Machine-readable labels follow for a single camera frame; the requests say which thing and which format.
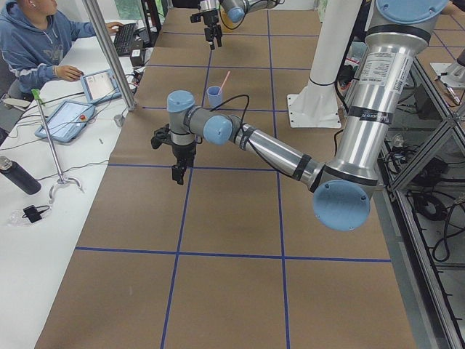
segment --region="black cylinder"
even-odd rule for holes
[[[26,172],[17,162],[0,156],[0,172],[26,194],[32,195],[41,190],[41,183]]]

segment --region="pink straw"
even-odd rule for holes
[[[219,95],[219,94],[221,93],[221,91],[223,90],[223,86],[226,84],[227,78],[230,77],[230,74],[231,74],[231,71],[228,71],[227,74],[226,74],[225,80],[223,81],[221,87],[219,88],[218,95]]]

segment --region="light blue joint cap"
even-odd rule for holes
[[[231,22],[237,23],[240,22],[246,13],[241,7],[233,7],[227,12],[227,16],[230,18]]]
[[[203,136],[207,142],[223,145],[233,133],[233,123],[224,116],[212,116],[203,127]]]
[[[313,195],[315,216],[334,230],[354,230],[370,214],[370,199],[355,183],[330,180],[320,185]]]
[[[376,0],[379,13],[397,24],[421,23],[441,13],[448,0]]]
[[[189,91],[177,90],[168,95],[166,103],[169,113],[179,113],[195,105],[194,95]]]

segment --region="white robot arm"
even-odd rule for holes
[[[370,199],[378,185],[374,167],[413,59],[428,46],[437,15],[447,3],[376,0],[366,36],[369,53],[360,67],[341,144],[326,163],[244,124],[237,116],[196,106],[193,95],[182,90],[168,96],[169,124],[155,131],[152,147],[163,143],[172,147],[177,158],[173,180],[182,184],[186,168],[193,166],[196,135],[217,145],[229,140],[303,182],[314,193],[315,215],[324,225],[353,230],[369,215]]]

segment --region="tablet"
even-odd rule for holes
[[[46,121],[52,139],[62,143],[70,142],[94,117],[94,112],[95,105],[64,100]],[[34,134],[40,138],[47,136],[42,126]]]
[[[99,104],[121,96],[111,69],[81,76],[81,83],[87,102],[91,104]]]

